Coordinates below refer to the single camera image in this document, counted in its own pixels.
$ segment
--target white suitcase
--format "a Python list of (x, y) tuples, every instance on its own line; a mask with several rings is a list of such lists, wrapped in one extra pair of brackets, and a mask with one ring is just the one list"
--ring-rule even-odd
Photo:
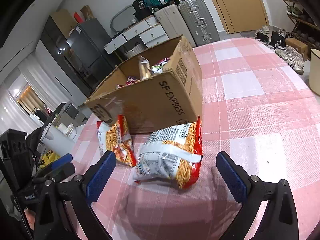
[(164, 31), (167, 33), (169, 39), (184, 35), (190, 42), (191, 46), (193, 48), (196, 47), (196, 43), (188, 29), (186, 22), (178, 10), (178, 6), (175, 4), (169, 5), (157, 11), (155, 15), (162, 25)]

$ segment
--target small cardboard box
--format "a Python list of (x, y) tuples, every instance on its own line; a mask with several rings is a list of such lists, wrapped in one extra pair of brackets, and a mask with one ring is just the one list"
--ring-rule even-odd
[(125, 85), (128, 76), (139, 78), (138, 55), (126, 60), (106, 77), (85, 104), (112, 125), (118, 114), (127, 118), (130, 132), (150, 133), (172, 125), (196, 122), (202, 116), (202, 72), (184, 36), (151, 47), (139, 55), (150, 66), (166, 57), (164, 73)]
[(303, 60), (306, 61), (308, 59), (308, 45), (303, 43), (302, 41), (297, 40), (296, 38), (288, 38), (285, 39), (285, 44), (287, 46), (291, 46), (298, 50), (298, 52), (303, 55)]
[(58, 12), (52, 13), (50, 16), (66, 39), (69, 38), (70, 31), (78, 24), (66, 9), (61, 9)]

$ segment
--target door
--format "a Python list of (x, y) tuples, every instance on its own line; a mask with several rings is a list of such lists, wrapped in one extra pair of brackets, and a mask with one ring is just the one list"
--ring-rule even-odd
[(257, 30), (268, 25), (262, 0), (212, 0), (228, 33)]

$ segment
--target shelf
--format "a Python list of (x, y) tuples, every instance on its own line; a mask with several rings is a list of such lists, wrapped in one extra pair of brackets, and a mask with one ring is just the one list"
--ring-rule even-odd
[(299, 19), (299, 18), (290, 16), (290, 15), (288, 15), (288, 17), (289, 17), (290, 19), (292, 19), (292, 20), (296, 20), (296, 21), (298, 21), (298, 22), (302, 22), (302, 23), (304, 23), (304, 24), (306, 24), (306, 25), (309, 25), (310, 27), (312, 27), (312, 28), (320, 31), (320, 29), (319, 29), (318, 26), (315, 26), (315, 25), (313, 25), (313, 24), (311, 24), (311, 23), (308, 23), (308, 22), (306, 22), (306, 21), (304, 21), (304, 20), (301, 20), (301, 19)]

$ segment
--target table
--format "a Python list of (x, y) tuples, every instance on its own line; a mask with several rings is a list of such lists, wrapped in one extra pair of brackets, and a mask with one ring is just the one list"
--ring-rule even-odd
[[(219, 239), (241, 205), (215, 166), (224, 150), (249, 175), (287, 179), (300, 239), (320, 220), (320, 107), (310, 89), (256, 40), (236, 38), (194, 49), (203, 72), (203, 161), (198, 182), (177, 191), (163, 182), (137, 185), (133, 168), (117, 164), (92, 208), (114, 240)], [(72, 151), (76, 173), (100, 158), (92, 115)], [(133, 136), (134, 152), (148, 135)], [(253, 237), (263, 203), (248, 232)], [(86, 239), (78, 225), (78, 235)]]

